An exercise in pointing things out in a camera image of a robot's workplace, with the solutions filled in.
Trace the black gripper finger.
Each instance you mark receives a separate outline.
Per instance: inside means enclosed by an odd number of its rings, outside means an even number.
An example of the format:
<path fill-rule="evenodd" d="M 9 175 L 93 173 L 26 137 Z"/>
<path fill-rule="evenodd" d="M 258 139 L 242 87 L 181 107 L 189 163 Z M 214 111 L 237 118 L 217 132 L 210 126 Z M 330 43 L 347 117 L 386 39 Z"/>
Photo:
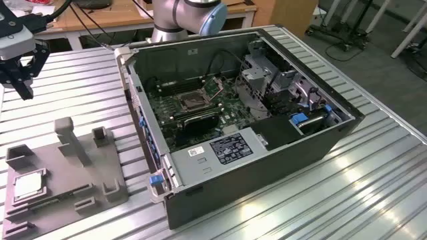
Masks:
<path fill-rule="evenodd" d="M 34 83 L 34 78 L 37 78 L 42 72 L 47 59 L 50 57 L 50 45 L 45 40 L 35 41 L 35 50 L 30 53 L 33 57 L 30 62 L 25 66 L 25 85 L 26 91 L 22 96 L 23 100 L 30 100 L 34 98 L 34 90 L 31 84 Z"/>
<path fill-rule="evenodd" d="M 0 61 L 0 83 L 7 89 L 15 89 L 21 98 L 25 99 L 25 81 L 21 66 L 17 59 Z"/>

